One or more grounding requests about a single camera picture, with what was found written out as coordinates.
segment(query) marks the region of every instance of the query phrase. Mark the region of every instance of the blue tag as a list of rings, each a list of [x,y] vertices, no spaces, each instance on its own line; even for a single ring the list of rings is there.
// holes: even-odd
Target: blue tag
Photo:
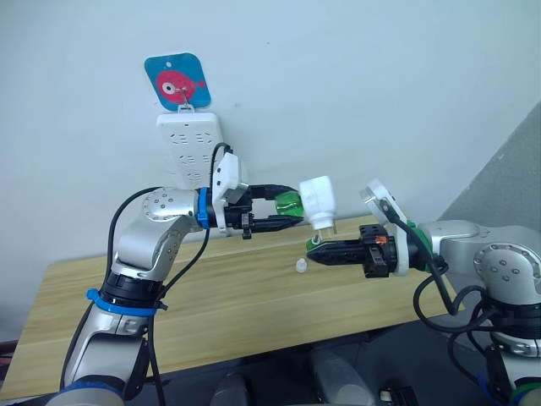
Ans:
[[[161,105],[167,110],[176,112],[186,99],[194,107],[210,104],[209,88],[195,55],[179,53],[148,58],[145,70]]]

